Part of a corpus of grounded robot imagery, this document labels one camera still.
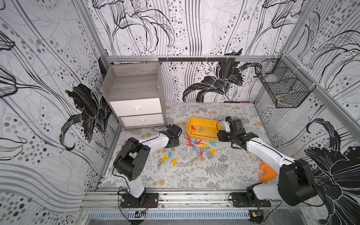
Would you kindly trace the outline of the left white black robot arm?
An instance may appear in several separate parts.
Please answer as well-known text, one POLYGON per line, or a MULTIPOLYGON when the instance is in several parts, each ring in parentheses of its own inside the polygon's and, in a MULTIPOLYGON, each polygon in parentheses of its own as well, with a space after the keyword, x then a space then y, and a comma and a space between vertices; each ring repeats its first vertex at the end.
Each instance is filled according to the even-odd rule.
POLYGON ((125 178, 130 196, 139 199, 145 193, 145 187, 140 178, 146 161, 151 152, 180 145, 182 129, 168 125, 167 130, 158 131, 156 135, 142 140, 129 138, 122 146, 120 153, 113 162, 113 167, 125 178))

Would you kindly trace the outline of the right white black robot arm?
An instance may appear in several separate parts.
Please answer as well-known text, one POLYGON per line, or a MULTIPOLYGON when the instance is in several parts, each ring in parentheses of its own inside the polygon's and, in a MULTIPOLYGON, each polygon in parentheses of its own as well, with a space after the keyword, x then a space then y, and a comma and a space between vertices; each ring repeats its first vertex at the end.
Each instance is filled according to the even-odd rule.
POLYGON ((266 144, 258 135, 246 132, 240 119, 225 118, 225 129, 217 134, 220 142, 230 142, 233 149, 242 148, 259 157, 278 175, 276 184, 259 183, 246 191, 246 202, 260 205, 264 200, 283 201, 295 206, 318 195, 315 177, 308 162, 296 160, 266 144))

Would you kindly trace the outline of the yellow plastic storage box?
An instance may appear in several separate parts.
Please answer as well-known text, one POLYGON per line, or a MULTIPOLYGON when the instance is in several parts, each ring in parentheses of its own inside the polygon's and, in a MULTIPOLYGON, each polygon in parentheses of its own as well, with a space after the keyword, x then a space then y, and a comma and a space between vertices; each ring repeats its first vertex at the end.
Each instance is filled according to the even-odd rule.
POLYGON ((220 122, 193 117, 187 123, 186 132, 192 139, 216 142, 218 141, 218 132, 221 129, 220 122))

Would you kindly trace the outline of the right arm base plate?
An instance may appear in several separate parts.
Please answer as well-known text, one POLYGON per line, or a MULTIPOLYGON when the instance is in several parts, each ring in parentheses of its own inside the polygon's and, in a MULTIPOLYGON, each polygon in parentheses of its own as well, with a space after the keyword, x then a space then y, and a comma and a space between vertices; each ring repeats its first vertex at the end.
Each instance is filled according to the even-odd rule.
POLYGON ((242 207, 257 207, 266 208, 271 207, 271 203, 268 200, 259 200, 252 195, 251 192, 232 192, 229 197, 229 201, 232 202, 235 208, 242 207))

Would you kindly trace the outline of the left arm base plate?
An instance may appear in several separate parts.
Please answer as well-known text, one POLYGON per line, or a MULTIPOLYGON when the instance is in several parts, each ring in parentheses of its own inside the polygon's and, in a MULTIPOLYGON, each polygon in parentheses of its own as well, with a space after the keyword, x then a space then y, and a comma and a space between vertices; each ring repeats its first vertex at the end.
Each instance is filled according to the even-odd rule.
POLYGON ((139 198, 133 197, 131 194, 123 194, 121 199, 122 208, 157 208, 158 193, 143 193, 139 198))

